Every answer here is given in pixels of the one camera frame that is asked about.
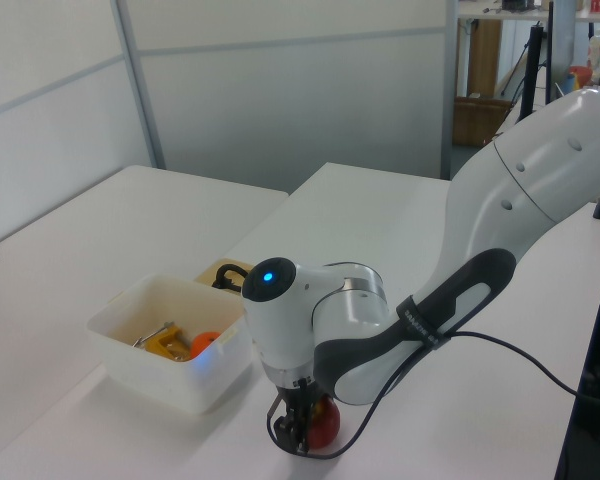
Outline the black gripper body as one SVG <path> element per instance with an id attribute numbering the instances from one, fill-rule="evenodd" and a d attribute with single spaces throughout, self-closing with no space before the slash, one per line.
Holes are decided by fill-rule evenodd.
<path id="1" fill-rule="evenodd" d="M 309 382 L 307 378 L 301 378 L 296 387 L 278 387 L 277 391 L 285 403 L 286 413 L 294 416 L 308 416 L 325 394 L 317 382 Z"/>

